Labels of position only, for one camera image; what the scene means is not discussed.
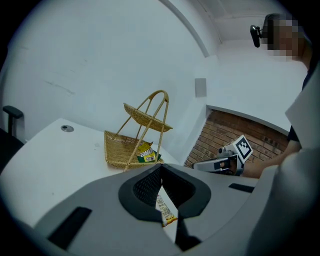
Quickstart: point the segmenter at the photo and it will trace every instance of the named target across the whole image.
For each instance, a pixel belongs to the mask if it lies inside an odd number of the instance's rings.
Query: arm
[[[265,168],[269,166],[280,165],[287,156],[298,152],[300,149],[301,145],[298,141],[290,140],[288,146],[282,154],[267,161],[246,162],[244,164],[242,176],[249,178],[260,178]]]

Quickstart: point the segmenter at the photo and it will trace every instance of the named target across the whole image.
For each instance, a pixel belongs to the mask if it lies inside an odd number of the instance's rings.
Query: white wall
[[[199,41],[200,47],[203,45],[204,56],[216,55],[221,41],[217,29],[201,3],[198,0],[170,0],[170,2],[183,14],[196,32],[198,38],[195,36],[195,39]]]
[[[203,58],[195,67],[194,77],[206,78],[207,87],[212,86],[219,74],[219,61],[216,55]],[[173,139],[167,146],[172,156],[183,164],[197,142],[205,125],[208,114],[207,97],[193,98],[186,106],[186,110],[177,129],[173,131]]]
[[[221,40],[250,40],[250,26],[262,28],[265,17],[271,13],[285,13],[277,0],[199,0]]]
[[[187,28],[158,0],[44,1],[11,41],[2,104],[23,111],[17,136],[29,140],[60,117],[116,132],[128,118],[123,102],[138,106],[166,90],[174,128],[163,136],[166,148],[193,101],[195,66],[203,59]],[[130,121],[124,134],[135,136],[138,127]],[[157,141],[159,133],[146,139]]]
[[[207,104],[286,134],[290,122],[285,111],[301,92],[306,67],[269,55],[252,40],[223,42],[217,56],[219,75],[209,81]]]

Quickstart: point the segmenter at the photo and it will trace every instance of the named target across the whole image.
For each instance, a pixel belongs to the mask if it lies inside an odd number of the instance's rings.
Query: basket handle
[[[164,94],[164,101],[169,102],[169,95],[165,90],[157,90],[154,93],[150,94],[150,96],[148,97],[148,99],[150,101],[152,101],[152,99],[159,93],[163,93]]]

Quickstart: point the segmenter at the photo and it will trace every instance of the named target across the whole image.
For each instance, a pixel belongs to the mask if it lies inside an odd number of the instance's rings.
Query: snack package
[[[141,142],[137,150],[137,159],[139,163],[152,163],[156,160],[157,152],[151,148],[152,143]]]
[[[165,227],[176,221],[178,218],[169,210],[162,197],[158,194],[156,197],[156,209],[161,211],[162,226]]]

